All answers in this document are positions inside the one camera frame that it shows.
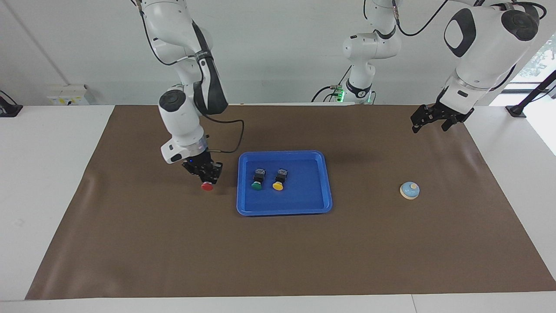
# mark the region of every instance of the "white robotic arm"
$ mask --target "white robotic arm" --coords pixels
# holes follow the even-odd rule
[[[375,67],[369,62],[391,58],[401,50],[396,31],[392,0],[369,0],[365,13],[373,27],[372,33],[358,33],[344,41],[344,56],[351,61],[351,74],[342,82],[343,101],[368,102],[372,93]]]
[[[138,0],[137,6],[145,31],[153,37],[149,44],[157,58],[173,66],[181,79],[181,84],[170,88],[159,101],[162,120],[172,134],[172,139],[161,148],[162,156],[169,164],[185,160],[183,166],[201,178],[203,189],[212,190],[222,164],[211,159],[199,116],[222,113],[228,102],[212,57],[210,39],[191,18],[185,0]],[[195,63],[201,73],[200,81],[195,81],[198,76]]]
[[[457,12],[446,27],[444,40],[460,62],[436,104],[422,105],[411,116],[413,131],[417,133],[437,120],[446,120],[444,131],[464,122],[477,101],[511,75],[531,46],[539,24],[539,13],[529,2],[476,6]]]

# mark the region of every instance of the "table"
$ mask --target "table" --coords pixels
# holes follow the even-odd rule
[[[93,299],[20,302],[70,202],[113,106],[26,107],[0,120],[0,311],[551,312],[556,292],[342,297]],[[526,120],[478,107],[466,123],[484,159],[554,276],[556,157]]]

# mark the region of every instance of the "light blue knob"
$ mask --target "light blue knob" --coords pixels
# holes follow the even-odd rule
[[[400,187],[401,195],[408,200],[417,198],[420,192],[421,190],[419,189],[419,185],[414,182],[407,182]]]

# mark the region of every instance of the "brown tablecloth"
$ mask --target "brown tablecloth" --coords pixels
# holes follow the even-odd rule
[[[159,147],[155,106],[115,108],[27,299],[556,290],[464,125],[411,132],[411,106],[230,107],[237,154],[213,192]],[[212,149],[237,125],[204,120]],[[328,214],[243,217],[243,151],[320,150]],[[414,180],[409,201],[400,185]]]

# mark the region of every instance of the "blue tray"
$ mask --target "blue tray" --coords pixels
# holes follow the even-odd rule
[[[262,190],[251,187],[255,170],[266,170]],[[272,188],[279,169],[288,171],[284,190]],[[240,156],[237,211],[244,216],[326,213],[332,195],[324,155],[319,151],[247,152]]]

